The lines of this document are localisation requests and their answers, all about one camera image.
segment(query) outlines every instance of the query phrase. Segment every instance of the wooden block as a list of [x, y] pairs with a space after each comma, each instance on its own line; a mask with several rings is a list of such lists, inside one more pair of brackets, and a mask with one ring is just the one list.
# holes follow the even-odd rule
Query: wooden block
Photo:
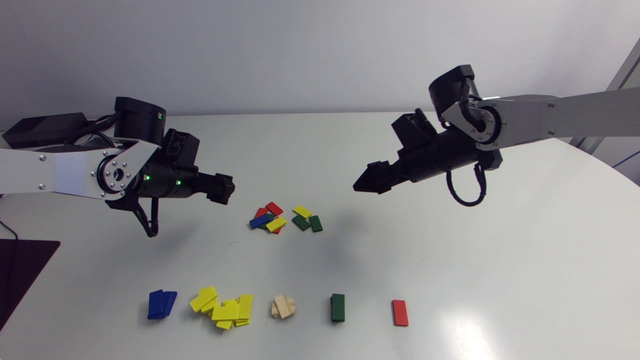
[[211, 320], [238, 320], [240, 306], [235, 299], [225, 300], [222, 306], [214, 307]]
[[303, 206], [300, 206], [300, 205], [293, 208], [293, 212], [305, 219], [308, 219], [311, 215], [313, 215], [311, 211], [305, 209]]
[[253, 218], [249, 220], [249, 225], [251, 225], [252, 229], [255, 229], [256, 227], [259, 227], [262, 224], [268, 223], [270, 218], [271, 217], [269, 217], [268, 214], [260, 215], [257, 218]]
[[275, 216], [274, 214], [267, 214], [267, 216], [269, 217], [269, 222], [265, 222], [264, 224], [262, 224], [262, 225], [258, 226], [259, 228], [261, 228], [261, 229], [265, 229], [265, 230], [266, 230], [266, 229], [267, 229], [267, 224], [268, 224], [268, 223], [270, 223], [270, 222], [272, 222], [272, 221], [273, 221], [273, 219], [275, 219], [275, 218], [276, 218], [276, 216]]
[[296, 312], [296, 302], [293, 301], [293, 298], [287, 297], [287, 304], [289, 305], [289, 309], [291, 309], [292, 313]]
[[215, 307], [220, 306], [220, 304], [218, 303], [218, 297], [213, 298], [213, 300], [211, 300], [210, 302], [206, 303], [205, 306], [203, 306], [200, 311], [203, 313], [208, 313], [209, 311], [212, 311]]
[[404, 300], [393, 300], [394, 322], [396, 326], [409, 326], [409, 318], [406, 315], [406, 303]]
[[311, 223], [311, 230], [313, 230], [314, 233], [322, 231], [322, 224], [320, 223], [320, 218], [317, 215], [310, 217], [309, 222]]
[[287, 225], [287, 220], [285, 218], [275, 218], [272, 222], [267, 224], [267, 230], [272, 233], [284, 225]]
[[282, 209], [280, 209], [280, 206], [277, 206], [273, 201], [267, 204], [265, 208], [269, 209], [269, 211], [272, 212], [275, 216], [282, 214]]
[[212, 291], [212, 290], [213, 290], [213, 291], [216, 291], [216, 288], [214, 288], [213, 286], [207, 286], [206, 288], [202, 288], [202, 289], [198, 290], [198, 295], [201, 295], [201, 294], [203, 294], [203, 293], [210, 292], [210, 291]]
[[261, 217], [262, 215], [267, 213], [267, 209], [265, 208], [258, 208], [258, 211], [255, 213], [255, 216], [253, 218], [257, 218], [257, 217]]
[[311, 224], [307, 222], [307, 219], [305, 219], [301, 215], [294, 216], [291, 221], [293, 221], [293, 223], [296, 224], [302, 231], [307, 230], [309, 227], [311, 227]]
[[331, 321], [344, 322], [344, 294], [331, 295]]
[[198, 296], [189, 302], [189, 305], [195, 313], [200, 311], [208, 302], [215, 299], [218, 296], [216, 288], [209, 286], [198, 290]]
[[216, 322], [216, 326], [217, 327], [219, 327], [220, 329], [225, 329], [225, 330], [231, 329], [231, 326], [233, 326], [233, 324], [234, 324], [233, 320], [223, 320], [223, 321]]
[[276, 306], [275, 302], [271, 304], [271, 316], [276, 319], [280, 318], [280, 313], [278, 312], [278, 307]]
[[278, 308], [278, 313], [280, 313], [281, 318], [286, 318], [287, 316], [293, 314], [289, 305], [287, 304], [287, 299], [284, 294], [280, 294], [275, 297], [276, 307]]
[[238, 312], [238, 319], [249, 320], [251, 318], [251, 308], [253, 306], [253, 295], [243, 294], [238, 298], [238, 306], [240, 310]]

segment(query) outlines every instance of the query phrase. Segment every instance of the white table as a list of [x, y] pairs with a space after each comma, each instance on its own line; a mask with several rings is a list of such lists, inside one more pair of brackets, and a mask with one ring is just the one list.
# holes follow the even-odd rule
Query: white table
[[[351, 185], [397, 159], [397, 113], [169, 118], [201, 139], [203, 172], [234, 176], [228, 206], [160, 201], [160, 235], [130, 214], [58, 194], [11, 195], [0, 218], [62, 245], [0, 333], [12, 359], [637, 359], [640, 191], [557, 140], [503, 150], [488, 195], [457, 204], [444, 176], [383, 195]], [[454, 173], [477, 196], [471, 167]], [[251, 231], [259, 206], [317, 213], [321, 233]], [[199, 288], [255, 296], [221, 332], [188, 306]], [[147, 320], [148, 293], [178, 291]], [[298, 312], [275, 320], [273, 297]], [[346, 294], [332, 324], [329, 296]], [[390, 301], [407, 301], [394, 327]]]

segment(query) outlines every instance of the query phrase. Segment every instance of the black cable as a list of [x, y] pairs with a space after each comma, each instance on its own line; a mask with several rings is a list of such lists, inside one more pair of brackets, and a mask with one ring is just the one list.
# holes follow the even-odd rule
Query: black cable
[[613, 165], [613, 166], [612, 166], [612, 168], [616, 168], [616, 167], [618, 167], [618, 165], [622, 165], [625, 161], [629, 160], [630, 158], [633, 158], [634, 156], [636, 156], [636, 155], [638, 155], [638, 154], [640, 154], [640, 151], [636, 151], [636, 152], [634, 152], [633, 154], [631, 154], [631, 155], [627, 156], [627, 157], [626, 157], [624, 160], [622, 160], [621, 162], [619, 162], [619, 163], [617, 163], [617, 164]]
[[93, 135], [101, 137], [104, 141], [106, 141], [109, 144], [110, 147], [116, 147], [116, 144], [113, 143], [113, 140], [110, 139], [105, 134], [103, 134], [103, 133], [101, 133], [99, 131], [96, 131], [95, 133], [92, 133], [92, 136]]
[[145, 229], [147, 236], [153, 238], [158, 235], [158, 198], [151, 198], [151, 221], [148, 220], [147, 214], [145, 214], [145, 210], [138, 204], [138, 208], [133, 211], [133, 215], [136, 215], [136, 218], [142, 224], [142, 227]]
[[465, 78], [465, 84], [462, 86], [462, 96], [460, 97], [459, 106], [460, 112], [462, 112], [462, 116], [465, 120], [473, 125], [473, 127], [480, 131], [484, 131], [484, 122], [478, 121], [473, 115], [471, 115], [471, 111], [469, 111], [469, 94], [471, 89], [471, 79]]
[[105, 131], [105, 130], [109, 129], [111, 126], [114, 126], [115, 123], [119, 119], [120, 119], [120, 113], [114, 113], [114, 114], [111, 114], [111, 115], [105, 115], [105, 116], [99, 118], [98, 120], [96, 120], [92, 125], [87, 126], [86, 128], [84, 128], [82, 130], [76, 131], [73, 135], [71, 135], [70, 137], [67, 138], [67, 141], [65, 141], [65, 145], [76, 143], [76, 141], [78, 141], [78, 139], [80, 139], [81, 137], [83, 137], [85, 135], [89, 135], [89, 134], [99, 133], [101, 131]]
[[480, 185], [480, 196], [476, 201], [467, 202], [462, 200], [456, 190], [453, 189], [453, 181], [451, 180], [451, 171], [447, 171], [447, 187], [449, 188], [449, 192], [453, 196], [456, 201], [464, 206], [476, 206], [482, 202], [484, 196], [486, 195], [486, 177], [484, 176], [484, 169], [480, 167], [480, 163], [477, 163], [474, 167], [474, 172], [476, 173], [476, 179], [478, 180], [478, 184]]
[[0, 315], [4, 313], [4, 310], [6, 309], [6, 305], [9, 303], [9, 282], [11, 280], [11, 272], [13, 270], [13, 260], [15, 259], [15, 253], [16, 250], [18, 249], [18, 240], [20, 239], [18, 237], [18, 234], [13, 231], [13, 229], [11, 227], [8, 227], [4, 222], [2, 222], [0, 220], [0, 224], [2, 226], [4, 226], [5, 229], [11, 231], [13, 233], [13, 236], [15, 237], [14, 241], [13, 241], [13, 250], [12, 250], [12, 254], [11, 254], [11, 260], [9, 260], [9, 271], [7, 271], [6, 274], [6, 286], [4, 289], [4, 300], [3, 300], [3, 305], [2, 308], [0, 309]]
[[4, 222], [2, 222], [2, 220], [0, 220], [0, 225], [4, 226], [5, 229], [11, 231], [15, 239], [18, 240], [18, 234], [16, 234], [11, 227], [8, 227]]

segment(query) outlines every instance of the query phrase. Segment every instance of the green block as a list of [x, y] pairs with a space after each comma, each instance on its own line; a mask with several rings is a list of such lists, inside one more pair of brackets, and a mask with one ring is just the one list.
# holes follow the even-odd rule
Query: green block
[[[270, 219], [270, 220], [269, 220], [269, 222], [272, 222], [272, 221], [273, 221], [273, 219], [275, 219], [275, 218], [276, 218], [276, 216], [275, 216], [274, 214], [270, 214], [270, 213], [267, 213], [267, 216], [268, 216], [268, 217], [269, 217], [269, 219]], [[259, 228], [261, 228], [261, 229], [265, 229], [265, 230], [266, 230], [266, 229], [267, 229], [267, 224], [268, 224], [269, 222], [265, 222], [264, 224], [262, 224], [262, 225], [260, 225], [260, 226], [258, 226], [258, 227], [259, 227]]]
[[293, 221], [293, 223], [296, 224], [302, 231], [307, 230], [309, 227], [311, 227], [311, 224], [307, 222], [307, 219], [300, 215], [294, 216], [291, 221]]
[[331, 295], [331, 321], [344, 322], [344, 294]]
[[314, 233], [322, 231], [322, 224], [320, 223], [320, 218], [317, 215], [310, 217], [309, 222], [311, 223], [311, 230], [313, 230]]

